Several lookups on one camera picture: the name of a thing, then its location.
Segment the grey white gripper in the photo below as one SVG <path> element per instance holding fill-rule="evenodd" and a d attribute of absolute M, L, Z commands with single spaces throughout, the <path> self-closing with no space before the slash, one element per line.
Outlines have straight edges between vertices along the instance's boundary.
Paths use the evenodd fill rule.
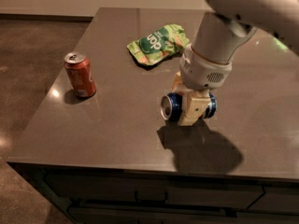
<path fill-rule="evenodd" d="M 209 92 L 223 85 L 232 64 L 217 64 L 196 54 L 189 44 L 180 58 L 180 72 L 175 74 L 171 92 L 182 95 L 179 126 L 192 126 L 206 111 L 211 101 Z M 195 91 L 186 91 L 186 86 Z"/>

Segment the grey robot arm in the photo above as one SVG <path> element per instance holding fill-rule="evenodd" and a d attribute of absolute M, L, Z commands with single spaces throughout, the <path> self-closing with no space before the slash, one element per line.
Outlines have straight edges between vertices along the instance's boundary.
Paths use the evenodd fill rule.
<path fill-rule="evenodd" d="M 180 126 L 191 126 L 211 111 L 209 92 L 220 87 L 232 70 L 236 51 L 258 29 L 299 52 L 299 0 L 206 0 L 196 37 L 184 50 L 172 91 L 182 96 L 171 113 Z"/>

